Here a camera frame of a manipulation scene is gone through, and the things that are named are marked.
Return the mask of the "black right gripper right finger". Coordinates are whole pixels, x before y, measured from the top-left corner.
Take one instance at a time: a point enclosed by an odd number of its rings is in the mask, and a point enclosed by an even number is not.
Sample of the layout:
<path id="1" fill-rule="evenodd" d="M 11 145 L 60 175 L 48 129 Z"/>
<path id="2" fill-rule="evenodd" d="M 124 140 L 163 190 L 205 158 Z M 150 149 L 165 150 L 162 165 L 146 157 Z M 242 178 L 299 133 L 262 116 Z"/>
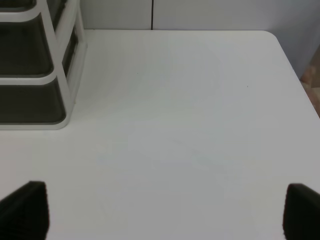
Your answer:
<path id="1" fill-rule="evenodd" d="M 282 228 L 286 240 L 319 240 L 320 194 L 301 183 L 289 184 Z"/>

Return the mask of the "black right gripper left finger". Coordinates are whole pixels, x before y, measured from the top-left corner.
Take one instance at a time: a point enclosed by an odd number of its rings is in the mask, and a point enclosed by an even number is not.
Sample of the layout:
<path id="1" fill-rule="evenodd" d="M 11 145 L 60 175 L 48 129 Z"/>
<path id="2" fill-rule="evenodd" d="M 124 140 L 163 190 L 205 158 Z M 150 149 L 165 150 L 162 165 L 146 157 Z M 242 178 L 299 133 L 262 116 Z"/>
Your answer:
<path id="1" fill-rule="evenodd" d="M 45 240 L 50 228 L 46 184 L 30 181 L 0 201 L 2 240 Z"/>

